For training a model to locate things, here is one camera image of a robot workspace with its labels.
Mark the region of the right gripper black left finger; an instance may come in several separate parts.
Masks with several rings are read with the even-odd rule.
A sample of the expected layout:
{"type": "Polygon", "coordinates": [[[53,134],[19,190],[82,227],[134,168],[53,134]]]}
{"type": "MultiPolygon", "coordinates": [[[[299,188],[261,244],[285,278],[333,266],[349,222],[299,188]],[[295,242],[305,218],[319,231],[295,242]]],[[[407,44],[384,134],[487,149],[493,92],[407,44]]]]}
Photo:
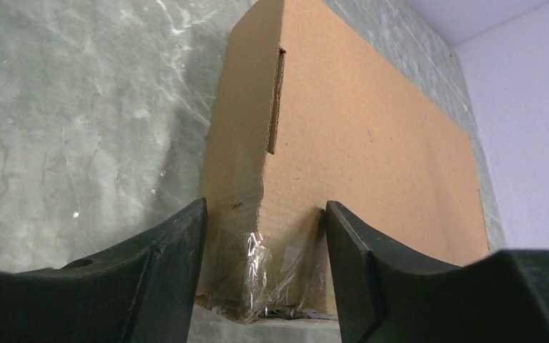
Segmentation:
{"type": "Polygon", "coordinates": [[[206,200],[60,269],[0,272],[0,342],[185,342],[206,200]]]}

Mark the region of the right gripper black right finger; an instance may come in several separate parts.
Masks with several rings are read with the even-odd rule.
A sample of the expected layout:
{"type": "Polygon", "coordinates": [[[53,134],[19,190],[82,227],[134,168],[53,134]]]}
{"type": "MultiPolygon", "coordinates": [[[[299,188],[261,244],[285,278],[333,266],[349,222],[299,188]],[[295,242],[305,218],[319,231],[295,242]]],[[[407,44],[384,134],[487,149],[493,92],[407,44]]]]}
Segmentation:
{"type": "Polygon", "coordinates": [[[344,342],[549,342],[549,250],[500,250],[458,267],[337,201],[325,232],[344,342]]]}

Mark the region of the brown cardboard express box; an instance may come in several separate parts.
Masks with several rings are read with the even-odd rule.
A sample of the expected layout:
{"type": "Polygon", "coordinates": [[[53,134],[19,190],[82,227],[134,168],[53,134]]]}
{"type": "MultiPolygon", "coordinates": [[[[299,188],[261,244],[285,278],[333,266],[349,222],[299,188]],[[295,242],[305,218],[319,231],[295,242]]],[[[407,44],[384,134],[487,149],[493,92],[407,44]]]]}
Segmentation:
{"type": "Polygon", "coordinates": [[[336,314],[329,200],[444,262],[490,251],[470,137],[322,1],[258,1],[232,29],[199,194],[197,301],[241,322],[336,314]]]}

